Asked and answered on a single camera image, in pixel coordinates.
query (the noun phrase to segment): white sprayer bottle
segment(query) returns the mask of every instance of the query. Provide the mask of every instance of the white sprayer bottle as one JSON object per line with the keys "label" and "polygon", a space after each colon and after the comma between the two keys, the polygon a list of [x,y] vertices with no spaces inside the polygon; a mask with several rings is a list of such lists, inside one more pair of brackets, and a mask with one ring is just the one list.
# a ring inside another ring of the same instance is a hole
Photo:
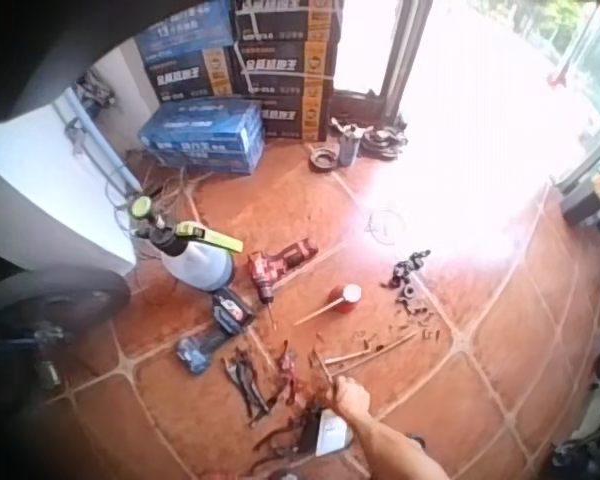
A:
{"label": "white sprayer bottle", "polygon": [[230,251],[241,252],[242,242],[193,222],[168,225],[152,211],[149,197],[139,197],[131,215],[148,227],[136,231],[160,251],[165,268],[178,280],[198,290],[213,292],[231,283],[234,263]]}

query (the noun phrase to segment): drill bit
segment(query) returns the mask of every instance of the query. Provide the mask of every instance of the drill bit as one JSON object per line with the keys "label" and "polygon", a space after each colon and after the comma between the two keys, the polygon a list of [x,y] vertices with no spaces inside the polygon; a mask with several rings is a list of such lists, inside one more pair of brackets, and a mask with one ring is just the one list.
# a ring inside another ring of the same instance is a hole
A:
{"label": "drill bit", "polygon": [[273,328],[273,331],[275,332],[276,330],[278,330],[278,324],[273,319],[273,314],[271,313],[271,304],[267,303],[266,305],[267,305],[267,311],[269,312],[269,321],[271,322],[271,327]]}

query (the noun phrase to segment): forearm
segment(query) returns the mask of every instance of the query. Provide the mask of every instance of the forearm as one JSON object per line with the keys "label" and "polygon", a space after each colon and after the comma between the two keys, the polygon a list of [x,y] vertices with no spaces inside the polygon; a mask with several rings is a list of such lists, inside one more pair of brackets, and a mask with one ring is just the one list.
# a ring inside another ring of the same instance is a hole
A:
{"label": "forearm", "polygon": [[370,415],[350,420],[376,480],[449,480],[418,442]]}

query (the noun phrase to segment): black cardboard box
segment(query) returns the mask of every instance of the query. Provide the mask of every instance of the black cardboard box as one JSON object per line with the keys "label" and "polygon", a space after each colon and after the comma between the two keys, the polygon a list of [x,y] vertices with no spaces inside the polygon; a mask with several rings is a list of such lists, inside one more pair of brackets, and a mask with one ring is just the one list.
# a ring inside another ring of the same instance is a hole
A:
{"label": "black cardboard box", "polygon": [[236,90],[245,95],[329,96],[337,48],[325,42],[238,43]]}
{"label": "black cardboard box", "polygon": [[208,48],[145,65],[160,102],[231,95],[229,48]]}
{"label": "black cardboard box", "polygon": [[340,41],[343,0],[236,0],[239,41]]}
{"label": "black cardboard box", "polygon": [[308,142],[327,139],[329,97],[254,95],[249,98],[260,102],[262,124],[268,138]]}

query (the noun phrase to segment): hand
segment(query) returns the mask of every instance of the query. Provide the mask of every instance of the hand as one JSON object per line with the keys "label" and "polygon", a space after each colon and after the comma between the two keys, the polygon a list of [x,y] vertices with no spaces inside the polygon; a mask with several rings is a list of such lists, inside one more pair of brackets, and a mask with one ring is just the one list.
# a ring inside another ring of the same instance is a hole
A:
{"label": "hand", "polygon": [[331,409],[351,423],[359,418],[370,416],[371,395],[353,378],[335,378],[333,388],[327,392]]}

